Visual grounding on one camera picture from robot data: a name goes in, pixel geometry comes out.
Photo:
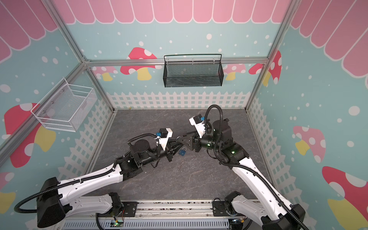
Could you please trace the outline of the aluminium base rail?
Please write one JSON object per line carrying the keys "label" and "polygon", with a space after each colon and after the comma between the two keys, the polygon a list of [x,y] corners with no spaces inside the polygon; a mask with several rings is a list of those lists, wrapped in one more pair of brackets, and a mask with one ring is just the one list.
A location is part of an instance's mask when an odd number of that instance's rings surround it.
{"label": "aluminium base rail", "polygon": [[248,224],[259,229],[261,217],[266,215],[258,200],[245,200],[250,211],[240,215],[217,209],[213,200],[138,200],[128,214],[133,217],[100,217],[94,214],[66,218],[52,227],[54,230],[229,230],[233,224]]}

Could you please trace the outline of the blue padlock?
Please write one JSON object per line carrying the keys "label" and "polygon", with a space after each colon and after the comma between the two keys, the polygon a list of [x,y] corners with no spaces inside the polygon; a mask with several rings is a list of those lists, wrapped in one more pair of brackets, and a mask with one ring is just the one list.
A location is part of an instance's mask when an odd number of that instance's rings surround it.
{"label": "blue padlock", "polygon": [[181,148],[181,149],[179,150],[179,155],[181,155],[181,156],[185,156],[185,154],[186,154],[186,148]]}

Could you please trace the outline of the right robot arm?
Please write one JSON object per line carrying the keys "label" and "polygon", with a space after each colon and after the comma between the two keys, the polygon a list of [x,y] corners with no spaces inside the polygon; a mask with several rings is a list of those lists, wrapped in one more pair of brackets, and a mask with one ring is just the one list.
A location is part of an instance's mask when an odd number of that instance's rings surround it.
{"label": "right robot arm", "polygon": [[204,116],[191,117],[195,131],[178,138],[187,148],[196,152],[212,150],[211,158],[230,168],[258,198],[258,203],[248,200],[239,192],[225,198],[231,215],[244,215],[264,230],[306,230],[306,212],[300,204],[293,205],[278,192],[259,171],[247,151],[233,140],[228,119],[224,119],[219,105],[211,105]]}

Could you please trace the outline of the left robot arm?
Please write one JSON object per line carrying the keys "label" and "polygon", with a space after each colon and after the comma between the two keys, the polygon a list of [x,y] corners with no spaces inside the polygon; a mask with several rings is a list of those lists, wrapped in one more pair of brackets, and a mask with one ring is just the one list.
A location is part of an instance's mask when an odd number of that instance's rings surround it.
{"label": "left robot arm", "polygon": [[117,193],[110,192],[96,198],[85,195],[131,179],[142,173],[144,166],[159,163],[164,157],[171,161],[184,147],[181,140],[172,138],[170,129],[142,134],[128,140],[127,144],[128,152],[105,168],[73,179],[58,181],[53,177],[46,180],[38,193],[21,200],[14,211],[35,213],[38,228],[51,227],[76,214],[122,216],[126,208]]}

